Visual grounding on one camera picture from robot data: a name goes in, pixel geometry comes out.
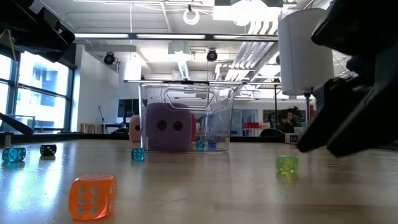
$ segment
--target window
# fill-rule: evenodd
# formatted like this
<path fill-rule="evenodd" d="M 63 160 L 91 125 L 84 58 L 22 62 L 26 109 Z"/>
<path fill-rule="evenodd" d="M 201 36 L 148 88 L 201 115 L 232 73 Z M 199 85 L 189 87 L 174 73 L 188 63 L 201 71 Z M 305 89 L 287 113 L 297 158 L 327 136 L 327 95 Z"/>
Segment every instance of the window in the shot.
<path fill-rule="evenodd" d="M 0 78 L 9 80 L 11 71 L 11 58 L 0 55 Z"/>
<path fill-rule="evenodd" d="M 6 84 L 0 83 L 0 113 L 6 113 L 7 95 L 8 86 Z"/>
<path fill-rule="evenodd" d="M 19 83 L 48 90 L 61 95 L 67 94 L 68 67 L 30 53 L 21 54 Z"/>
<path fill-rule="evenodd" d="M 0 112 L 35 131 L 68 130 L 73 70 L 28 52 L 17 58 L 0 55 Z"/>
<path fill-rule="evenodd" d="M 63 128 L 66 99 L 18 89 L 17 115 L 35 116 L 36 128 Z"/>

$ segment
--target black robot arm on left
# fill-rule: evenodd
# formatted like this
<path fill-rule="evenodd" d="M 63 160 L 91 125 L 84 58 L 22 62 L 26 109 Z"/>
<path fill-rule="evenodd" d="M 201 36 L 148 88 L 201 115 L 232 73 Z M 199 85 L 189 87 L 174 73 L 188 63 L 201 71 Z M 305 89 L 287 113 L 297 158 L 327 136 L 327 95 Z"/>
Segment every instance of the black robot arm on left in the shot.
<path fill-rule="evenodd" d="M 75 40 L 75 35 L 46 8 L 43 7 L 37 14 L 32 12 L 29 7 L 33 2 L 0 1 L 0 34 L 11 31 L 14 42 L 13 46 L 9 41 L 0 41 L 0 44 L 57 62 Z"/>

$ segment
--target security camera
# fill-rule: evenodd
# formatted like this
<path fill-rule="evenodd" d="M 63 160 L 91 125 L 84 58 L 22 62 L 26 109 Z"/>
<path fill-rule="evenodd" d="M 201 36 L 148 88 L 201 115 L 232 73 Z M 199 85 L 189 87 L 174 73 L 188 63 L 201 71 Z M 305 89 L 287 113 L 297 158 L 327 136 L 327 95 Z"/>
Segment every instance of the security camera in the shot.
<path fill-rule="evenodd" d="M 116 63 L 116 58 L 114 57 L 114 52 L 108 52 L 106 53 L 106 56 L 104 58 L 104 63 L 107 65 L 114 65 Z"/>
<path fill-rule="evenodd" d="M 214 62 L 215 60 L 217 60 L 216 50 L 210 49 L 209 52 L 207 53 L 207 61 Z"/>

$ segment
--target translucent blue die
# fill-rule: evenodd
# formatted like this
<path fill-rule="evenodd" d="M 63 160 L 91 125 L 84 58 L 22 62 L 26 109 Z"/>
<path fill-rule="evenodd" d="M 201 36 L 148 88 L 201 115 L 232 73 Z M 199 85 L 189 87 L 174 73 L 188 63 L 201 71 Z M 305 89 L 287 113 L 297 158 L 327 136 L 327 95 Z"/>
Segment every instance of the translucent blue die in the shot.
<path fill-rule="evenodd" d="M 22 161 L 25 159 L 26 149 L 24 147 L 8 147 L 2 151 L 2 159 L 6 162 Z"/>
<path fill-rule="evenodd" d="M 133 161 L 143 161 L 144 160 L 144 148 L 133 148 L 131 150 L 131 159 Z"/>
<path fill-rule="evenodd" d="M 195 144 L 196 144 L 196 149 L 205 149 L 206 144 L 204 141 L 198 140 L 196 141 Z"/>
<path fill-rule="evenodd" d="M 216 149 L 217 148 L 217 141 L 209 140 L 209 149 Z"/>

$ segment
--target translucent orange die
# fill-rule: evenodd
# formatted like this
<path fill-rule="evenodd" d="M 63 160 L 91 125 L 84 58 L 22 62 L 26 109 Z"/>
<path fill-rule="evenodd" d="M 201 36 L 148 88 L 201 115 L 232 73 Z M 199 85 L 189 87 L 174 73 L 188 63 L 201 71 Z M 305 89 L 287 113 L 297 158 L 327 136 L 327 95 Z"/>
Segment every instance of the translucent orange die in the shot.
<path fill-rule="evenodd" d="M 70 187 L 69 213 L 73 218 L 91 220 L 113 211 L 116 203 L 116 178 L 91 175 L 77 178 Z"/>

